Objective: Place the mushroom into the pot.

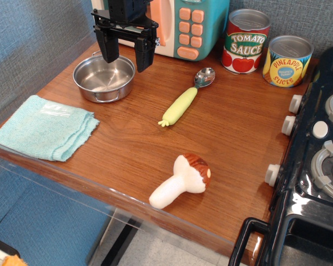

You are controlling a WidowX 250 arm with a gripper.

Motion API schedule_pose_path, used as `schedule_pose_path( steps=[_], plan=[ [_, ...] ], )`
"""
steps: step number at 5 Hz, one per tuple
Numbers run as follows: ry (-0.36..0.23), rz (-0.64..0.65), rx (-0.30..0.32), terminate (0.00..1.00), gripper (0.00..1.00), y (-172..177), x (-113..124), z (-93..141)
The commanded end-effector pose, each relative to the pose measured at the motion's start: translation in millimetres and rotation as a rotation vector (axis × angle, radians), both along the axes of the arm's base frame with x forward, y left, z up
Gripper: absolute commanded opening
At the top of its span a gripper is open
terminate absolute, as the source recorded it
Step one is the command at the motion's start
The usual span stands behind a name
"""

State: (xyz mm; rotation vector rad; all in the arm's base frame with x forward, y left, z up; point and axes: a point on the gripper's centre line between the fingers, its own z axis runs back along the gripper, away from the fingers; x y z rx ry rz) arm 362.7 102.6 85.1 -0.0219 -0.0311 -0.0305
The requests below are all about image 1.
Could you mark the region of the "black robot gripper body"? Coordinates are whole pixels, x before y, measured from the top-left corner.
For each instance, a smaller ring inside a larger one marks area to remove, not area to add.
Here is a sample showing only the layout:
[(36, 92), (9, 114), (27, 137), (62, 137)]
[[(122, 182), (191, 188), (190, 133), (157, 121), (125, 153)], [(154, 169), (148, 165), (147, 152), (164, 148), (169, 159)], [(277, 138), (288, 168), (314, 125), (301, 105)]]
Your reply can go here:
[(107, 9), (93, 9), (96, 32), (124, 40), (158, 40), (158, 23), (147, 17), (149, 1), (108, 1)]

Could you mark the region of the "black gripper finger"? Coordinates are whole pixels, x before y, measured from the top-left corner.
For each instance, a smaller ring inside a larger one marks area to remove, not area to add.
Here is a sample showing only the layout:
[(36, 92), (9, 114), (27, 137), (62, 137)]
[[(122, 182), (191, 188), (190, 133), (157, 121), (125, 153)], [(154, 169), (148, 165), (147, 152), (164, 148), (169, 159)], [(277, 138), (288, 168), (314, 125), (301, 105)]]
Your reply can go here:
[(147, 39), (137, 38), (134, 49), (137, 71), (141, 73), (153, 63), (155, 43)]
[(107, 63), (112, 63), (119, 57), (118, 38), (110, 29), (95, 26), (95, 34), (100, 47), (103, 59)]

